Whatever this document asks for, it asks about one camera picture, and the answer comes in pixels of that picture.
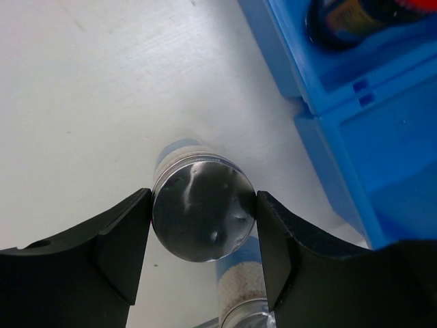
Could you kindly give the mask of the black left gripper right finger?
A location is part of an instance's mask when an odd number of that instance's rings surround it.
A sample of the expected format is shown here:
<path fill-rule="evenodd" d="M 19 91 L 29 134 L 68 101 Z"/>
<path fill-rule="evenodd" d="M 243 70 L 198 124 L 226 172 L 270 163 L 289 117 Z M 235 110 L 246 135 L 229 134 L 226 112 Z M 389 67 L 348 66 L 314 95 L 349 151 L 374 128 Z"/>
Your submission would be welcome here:
<path fill-rule="evenodd" d="M 278 327 L 435 327 L 436 242 L 370 250 L 257 194 L 268 306 Z"/>

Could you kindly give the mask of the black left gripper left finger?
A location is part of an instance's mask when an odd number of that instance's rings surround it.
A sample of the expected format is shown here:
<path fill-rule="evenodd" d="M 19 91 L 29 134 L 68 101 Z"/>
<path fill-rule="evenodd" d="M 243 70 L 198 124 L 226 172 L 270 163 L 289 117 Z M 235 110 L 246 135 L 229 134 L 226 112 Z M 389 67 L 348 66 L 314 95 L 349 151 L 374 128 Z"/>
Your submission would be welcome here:
<path fill-rule="evenodd" d="M 26 248 L 1 251 L 2 327 L 125 327 L 151 221 L 149 189 Z"/>

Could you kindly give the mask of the silver-lid pepper jar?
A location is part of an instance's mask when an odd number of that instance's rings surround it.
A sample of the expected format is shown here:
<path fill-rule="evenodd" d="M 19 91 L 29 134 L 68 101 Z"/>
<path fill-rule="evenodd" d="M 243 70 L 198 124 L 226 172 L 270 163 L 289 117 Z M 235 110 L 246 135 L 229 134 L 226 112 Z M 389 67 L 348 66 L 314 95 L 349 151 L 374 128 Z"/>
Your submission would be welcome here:
<path fill-rule="evenodd" d="M 269 310 L 259 240 L 245 244 L 216 261 L 218 321 L 223 328 L 275 327 Z"/>
<path fill-rule="evenodd" d="M 216 261 L 248 239 L 255 198 L 253 185 L 233 161 L 198 139 L 179 139 L 156 160 L 152 226 L 173 255 Z"/>

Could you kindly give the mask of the red-lid sauce jar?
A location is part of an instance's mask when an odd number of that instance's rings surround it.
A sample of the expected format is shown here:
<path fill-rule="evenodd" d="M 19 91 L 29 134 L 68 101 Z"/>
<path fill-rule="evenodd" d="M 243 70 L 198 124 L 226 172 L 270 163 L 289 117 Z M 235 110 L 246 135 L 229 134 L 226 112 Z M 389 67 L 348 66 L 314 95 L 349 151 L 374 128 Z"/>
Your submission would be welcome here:
<path fill-rule="evenodd" d="M 312 42 L 344 50 L 388 27 L 415 23 L 435 13 L 435 1 L 312 1 L 305 24 Z"/>

